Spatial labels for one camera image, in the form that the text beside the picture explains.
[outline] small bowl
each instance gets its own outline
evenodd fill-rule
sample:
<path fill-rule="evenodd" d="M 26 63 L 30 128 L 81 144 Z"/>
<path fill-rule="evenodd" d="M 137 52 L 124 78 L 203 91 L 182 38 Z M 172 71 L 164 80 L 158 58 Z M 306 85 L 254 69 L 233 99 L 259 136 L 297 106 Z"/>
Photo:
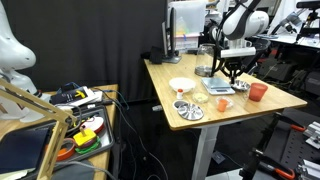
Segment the small bowl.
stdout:
<path fill-rule="evenodd" d="M 228 101 L 227 108 L 231 108 L 231 107 L 233 106 L 233 101 L 232 101 L 230 98 L 226 97 L 226 96 L 219 96 L 219 97 L 217 97 L 217 98 L 216 98 L 217 104 L 219 104 L 220 99 L 225 99 L 225 100 Z"/>
<path fill-rule="evenodd" d="M 178 89 L 182 89 L 183 93 L 189 92 L 196 87 L 196 83 L 193 80 L 183 77 L 171 79 L 169 81 L 169 85 L 176 92 L 178 91 Z"/>
<path fill-rule="evenodd" d="M 235 80 L 231 87 L 236 91 L 248 91 L 250 89 L 250 84 L 244 81 Z"/>

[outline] wooden table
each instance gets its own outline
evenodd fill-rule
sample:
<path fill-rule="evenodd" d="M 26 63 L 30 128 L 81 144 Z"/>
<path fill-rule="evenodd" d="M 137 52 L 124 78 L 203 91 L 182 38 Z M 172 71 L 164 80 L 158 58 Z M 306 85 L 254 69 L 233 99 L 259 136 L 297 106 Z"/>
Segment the wooden table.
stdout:
<path fill-rule="evenodd" d="M 252 82 L 259 82 L 268 86 L 268 90 L 263 99 L 260 102 L 254 102 L 248 100 L 246 93 L 236 92 L 236 94 L 233 95 L 226 95 L 232 99 L 234 106 L 225 112 L 219 112 L 216 106 L 217 96 L 209 95 L 201 83 L 201 77 L 194 73 L 196 64 L 195 55 L 182 54 L 182 60 L 178 64 L 163 63 L 161 65 L 154 65 L 148 60 L 145 60 L 145 64 L 153 81 L 170 128 L 172 130 L 182 130 L 195 127 L 201 128 L 192 179 L 205 179 L 210 164 L 211 154 L 217 141 L 219 126 L 274 113 L 276 111 L 282 111 L 286 107 L 298 108 L 307 105 L 306 101 L 303 101 L 274 86 L 266 84 L 253 76 L 242 74 L 237 79 L 249 84 Z M 196 87 L 193 91 L 208 94 L 209 101 L 204 104 L 195 103 L 193 101 L 192 91 L 183 94 L 183 99 L 185 101 L 194 103 L 201 107 L 204 112 L 202 119 L 197 121 L 185 120 L 180 117 L 177 111 L 173 108 L 172 103 L 176 100 L 176 92 L 170 88 L 169 81 L 175 77 L 192 79 L 196 82 Z M 229 82 L 229 79 L 220 71 L 217 72 L 214 77 L 219 77 Z"/>
<path fill-rule="evenodd" d="M 97 86 L 97 88 L 102 89 L 102 90 L 118 90 L 118 85 L 106 85 L 106 86 Z M 110 98 L 117 98 L 117 93 L 116 92 L 110 92 L 107 93 Z M 109 105 L 106 106 L 109 120 L 110 120 L 110 125 L 113 128 L 114 126 L 114 120 L 115 120 L 115 114 L 116 114 L 116 106 L 115 105 Z M 22 123 L 19 120 L 1 120 L 0 121 L 0 139 L 2 137 L 13 130 L 31 126 L 34 124 L 39 123 L 39 121 L 31 122 L 31 123 Z M 108 169 L 108 164 L 109 164 L 109 158 L 110 158 L 110 151 L 107 152 L 101 152 L 100 154 L 94 155 L 90 157 L 88 160 L 92 163 L 93 166 L 99 167 L 102 169 Z M 95 171 L 94 174 L 94 179 L 96 180 L 101 180 L 101 179 L 106 179 L 106 174 L 102 171 Z"/>

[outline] computer monitor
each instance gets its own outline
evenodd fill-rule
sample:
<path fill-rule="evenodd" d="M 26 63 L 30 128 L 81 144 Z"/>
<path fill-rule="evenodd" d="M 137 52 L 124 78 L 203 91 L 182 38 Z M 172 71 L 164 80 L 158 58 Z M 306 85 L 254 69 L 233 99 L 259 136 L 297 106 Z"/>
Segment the computer monitor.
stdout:
<path fill-rule="evenodd" d="M 176 52 L 176 10 L 175 8 L 169 9 L 170 15 L 167 18 L 169 23 L 162 23 L 162 38 L 163 38 L 163 49 L 164 56 L 162 62 L 165 63 L 178 63 L 181 57 L 178 56 L 179 53 Z"/>

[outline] black curtain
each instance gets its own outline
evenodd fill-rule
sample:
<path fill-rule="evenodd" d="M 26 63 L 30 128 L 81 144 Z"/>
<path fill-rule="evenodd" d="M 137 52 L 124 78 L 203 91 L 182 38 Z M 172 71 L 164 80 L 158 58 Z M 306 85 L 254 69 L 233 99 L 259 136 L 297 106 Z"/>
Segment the black curtain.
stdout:
<path fill-rule="evenodd" d="M 166 0 L 2 0 L 16 38 L 37 57 L 20 71 L 57 90 L 119 84 L 128 101 L 155 93 L 140 54 L 162 47 Z"/>

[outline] desk leg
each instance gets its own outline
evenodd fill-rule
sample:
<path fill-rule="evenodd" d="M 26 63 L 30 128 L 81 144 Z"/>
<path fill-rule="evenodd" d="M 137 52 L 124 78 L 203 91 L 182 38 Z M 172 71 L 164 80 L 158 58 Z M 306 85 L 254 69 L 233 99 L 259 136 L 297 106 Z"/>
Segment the desk leg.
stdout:
<path fill-rule="evenodd" d="M 192 180 L 204 180 L 206 178 L 218 131 L 219 126 L 201 129 L 196 159 L 193 165 Z"/>

